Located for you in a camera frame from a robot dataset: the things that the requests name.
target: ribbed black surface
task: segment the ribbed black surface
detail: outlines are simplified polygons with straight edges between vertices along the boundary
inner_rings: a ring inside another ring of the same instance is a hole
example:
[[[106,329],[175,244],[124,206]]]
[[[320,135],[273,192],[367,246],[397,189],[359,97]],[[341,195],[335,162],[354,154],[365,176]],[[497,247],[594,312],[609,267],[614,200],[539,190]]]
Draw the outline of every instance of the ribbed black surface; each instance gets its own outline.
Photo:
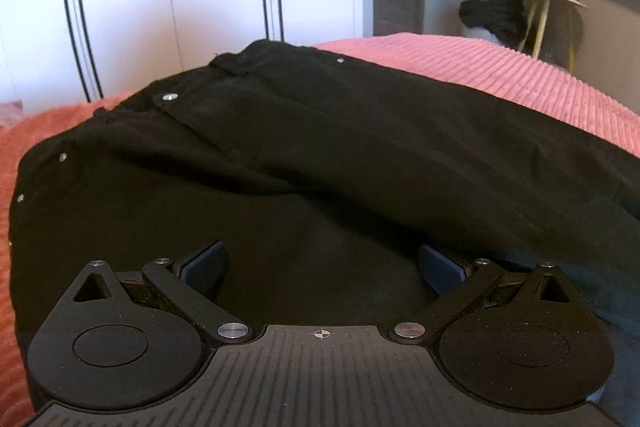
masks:
[[[51,405],[47,427],[612,427],[591,405],[554,415],[494,409],[460,393],[421,347],[375,327],[270,326],[259,340],[218,350],[180,396],[129,413]]]

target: table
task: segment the table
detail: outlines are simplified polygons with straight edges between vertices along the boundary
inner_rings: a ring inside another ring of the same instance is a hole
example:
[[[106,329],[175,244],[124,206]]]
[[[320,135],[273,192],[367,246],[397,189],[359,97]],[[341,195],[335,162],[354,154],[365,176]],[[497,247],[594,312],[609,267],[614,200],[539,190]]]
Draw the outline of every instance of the table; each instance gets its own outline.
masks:
[[[587,9],[589,8],[586,4],[583,4],[576,0],[559,0],[559,1],[563,1],[564,3],[566,3],[567,8],[570,8],[571,5],[574,5],[580,8],[587,8]],[[524,39],[522,40],[522,42],[520,43],[520,46],[518,48],[519,51],[522,51],[524,49],[524,44],[527,41],[527,38],[529,37],[531,25],[533,24],[533,19],[536,16],[536,11],[538,10],[539,3],[540,3],[540,0],[533,0],[533,3],[531,4],[531,8],[529,9],[529,15],[527,17],[527,33]],[[540,22],[538,23],[538,32],[536,34],[536,44],[533,47],[533,53],[531,55],[533,58],[538,58],[540,56],[540,48],[542,47],[542,41],[545,37],[546,19],[549,15],[550,4],[551,4],[551,0],[543,0],[542,13],[540,14]],[[574,45],[573,25],[571,21],[570,10],[567,10],[567,18],[568,18],[568,31],[569,31],[569,50],[568,50],[569,68],[568,69],[571,74],[574,74],[575,45]]]

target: bed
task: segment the bed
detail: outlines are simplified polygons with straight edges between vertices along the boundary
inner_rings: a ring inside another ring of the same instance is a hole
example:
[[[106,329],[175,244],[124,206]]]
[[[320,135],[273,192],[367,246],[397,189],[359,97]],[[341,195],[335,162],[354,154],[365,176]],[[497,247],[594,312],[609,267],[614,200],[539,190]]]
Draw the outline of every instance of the bed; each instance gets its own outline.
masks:
[[[482,90],[580,128],[640,157],[640,116],[564,71],[518,52],[476,39],[413,34],[329,42],[317,47]],[[114,107],[124,98],[120,96],[93,104],[57,108],[0,130],[1,427],[21,425],[33,415],[15,339],[15,316],[9,293],[11,245],[8,242],[8,213],[18,162],[36,143],[90,118],[96,108]],[[630,342],[625,340],[626,337],[618,338],[623,339],[621,344]],[[629,373],[622,376],[632,377]],[[627,380],[626,389],[617,394],[611,393],[606,398],[612,409],[632,399],[629,382]],[[621,416],[621,419],[627,418],[631,415]]]

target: black fabric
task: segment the black fabric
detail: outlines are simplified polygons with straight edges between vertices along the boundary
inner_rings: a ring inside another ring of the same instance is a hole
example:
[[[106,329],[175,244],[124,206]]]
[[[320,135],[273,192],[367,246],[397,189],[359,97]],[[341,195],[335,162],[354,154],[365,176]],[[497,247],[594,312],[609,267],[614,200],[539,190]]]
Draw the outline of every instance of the black fabric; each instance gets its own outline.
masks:
[[[427,242],[555,261],[640,333],[637,158],[478,90],[337,58],[255,42],[34,147],[10,215],[22,346],[87,261],[139,269],[216,238],[216,301],[257,329],[394,324],[430,297]]]
[[[522,0],[468,0],[460,4],[458,14],[467,28],[484,28],[512,48],[527,33]]]

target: metal bolt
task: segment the metal bolt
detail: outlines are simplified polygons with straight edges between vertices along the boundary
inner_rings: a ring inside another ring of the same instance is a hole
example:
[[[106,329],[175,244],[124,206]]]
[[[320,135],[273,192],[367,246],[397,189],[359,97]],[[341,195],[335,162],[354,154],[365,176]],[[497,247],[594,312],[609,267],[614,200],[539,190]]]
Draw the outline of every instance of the metal bolt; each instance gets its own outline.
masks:
[[[171,259],[167,259],[166,257],[161,257],[160,259],[156,259],[154,263],[159,264],[160,266],[167,266],[168,264],[173,264],[174,262]]]
[[[218,328],[218,334],[226,339],[240,339],[249,333],[249,328],[239,322],[229,322]]]
[[[417,322],[402,322],[398,324],[394,331],[398,337],[404,339],[417,339],[424,335],[424,326]]]

